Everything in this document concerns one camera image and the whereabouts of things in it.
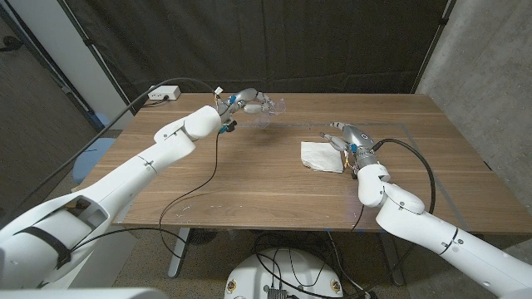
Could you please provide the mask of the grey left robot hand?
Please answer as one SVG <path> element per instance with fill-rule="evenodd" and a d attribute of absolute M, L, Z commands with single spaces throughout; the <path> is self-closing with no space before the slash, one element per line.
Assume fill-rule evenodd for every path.
<path fill-rule="evenodd" d="M 254 88 L 242 90 L 226 99 L 222 99 L 222 90 L 218 87 L 214 91 L 215 109 L 218 111 L 222 125 L 228 125 L 232 116 L 239 110 L 249 115 L 256 115 L 253 121 L 256 127 L 264 128 L 270 123 L 273 115 L 277 114 L 276 103 L 263 92 Z"/>

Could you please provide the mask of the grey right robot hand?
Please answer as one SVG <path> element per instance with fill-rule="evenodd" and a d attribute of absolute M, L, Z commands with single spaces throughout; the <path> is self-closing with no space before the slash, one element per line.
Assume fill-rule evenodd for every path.
<path fill-rule="evenodd" d="M 327 140 L 335 150 L 351 153 L 359 169 L 378 163 L 377 156 L 372 149 L 375 143 L 369 135 L 347 123 L 333 122 L 331 126 L 342 132 L 342 138 L 324 132 L 319 135 Z"/>

